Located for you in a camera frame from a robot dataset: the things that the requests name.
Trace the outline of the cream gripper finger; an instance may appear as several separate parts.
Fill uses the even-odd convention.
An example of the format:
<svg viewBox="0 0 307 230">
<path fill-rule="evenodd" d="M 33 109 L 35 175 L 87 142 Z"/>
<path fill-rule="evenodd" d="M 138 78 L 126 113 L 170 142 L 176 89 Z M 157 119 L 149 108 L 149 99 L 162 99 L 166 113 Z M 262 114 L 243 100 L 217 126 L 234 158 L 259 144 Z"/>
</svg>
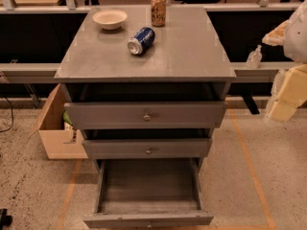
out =
<svg viewBox="0 0 307 230">
<path fill-rule="evenodd" d="M 266 118 L 287 122 L 307 102 L 307 64 L 279 70 L 274 78 L 272 96 L 266 106 Z"/>
<path fill-rule="evenodd" d="M 262 38 L 264 44 L 270 46 L 283 46 L 285 41 L 286 29 L 288 26 L 288 20 L 285 20 L 279 24 L 275 29 L 265 34 Z"/>
</svg>

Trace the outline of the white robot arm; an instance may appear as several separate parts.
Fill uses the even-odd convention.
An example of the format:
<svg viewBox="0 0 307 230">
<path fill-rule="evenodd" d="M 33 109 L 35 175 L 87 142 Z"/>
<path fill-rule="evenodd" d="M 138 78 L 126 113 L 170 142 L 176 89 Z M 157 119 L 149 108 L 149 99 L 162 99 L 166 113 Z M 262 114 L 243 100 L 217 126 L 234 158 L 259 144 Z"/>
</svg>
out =
<svg viewBox="0 0 307 230">
<path fill-rule="evenodd" d="M 284 55 L 297 63 L 285 73 L 284 80 L 268 117 L 287 122 L 296 110 L 307 101 L 307 1 L 304 1 L 290 18 L 266 34 L 262 42 L 282 46 Z"/>
</svg>

